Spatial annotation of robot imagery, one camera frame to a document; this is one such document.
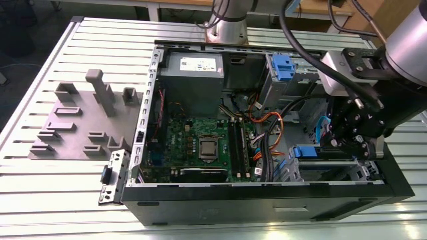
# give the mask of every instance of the blue plastic clip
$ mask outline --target blue plastic clip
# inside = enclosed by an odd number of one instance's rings
[[[294,64],[288,55],[272,55],[272,66],[280,82],[288,82],[294,76]]]

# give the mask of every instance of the floor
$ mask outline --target floor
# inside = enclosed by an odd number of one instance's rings
[[[145,8],[134,8],[129,6],[110,6],[97,4],[67,3],[59,4],[61,11],[54,12],[49,1],[35,0],[33,11],[37,17],[37,25],[26,29],[34,43],[34,52],[19,58],[11,58],[0,52],[0,73],[7,79],[7,84],[0,86],[0,131],[2,130],[14,109],[26,93],[26,90],[37,76],[39,67],[50,54],[50,51],[62,35],[73,16],[83,16],[91,18],[121,19],[121,20],[149,20]],[[210,17],[209,12],[202,11],[179,11],[162,9],[161,21],[177,23],[201,24]],[[289,21],[302,21],[304,19],[289,19]],[[273,18],[269,16],[248,16],[248,27],[253,28],[277,28]],[[294,26],[312,26],[313,24],[293,24]],[[11,64],[33,64],[15,65],[2,68]]]

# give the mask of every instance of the aluminum extrusion table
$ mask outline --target aluminum extrusion table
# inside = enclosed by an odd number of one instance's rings
[[[296,32],[306,49],[370,48],[352,35]],[[416,196],[338,222],[142,226],[123,206],[98,207],[102,161],[29,160],[59,82],[91,90],[101,69],[113,91],[143,91],[154,40],[202,42],[190,24],[85,18],[71,22],[0,135],[0,237],[131,239],[427,239],[427,127],[424,115],[386,139]],[[248,30],[252,46],[290,47],[278,30]]]

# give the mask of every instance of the side panel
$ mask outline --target side panel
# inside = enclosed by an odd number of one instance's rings
[[[334,221],[389,197],[288,198],[214,201],[125,202],[145,225],[206,225]]]

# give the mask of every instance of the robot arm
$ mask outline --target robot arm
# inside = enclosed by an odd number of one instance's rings
[[[293,12],[300,0],[292,0],[286,10]],[[214,0],[212,16],[204,28],[210,43],[244,45],[248,42],[248,12],[278,14],[282,0]]]
[[[382,137],[427,110],[427,0],[422,0],[378,50],[328,52],[322,63],[374,96],[382,107],[373,111],[354,102],[346,89],[318,73],[330,118],[321,145],[332,145],[361,160],[381,158]]]

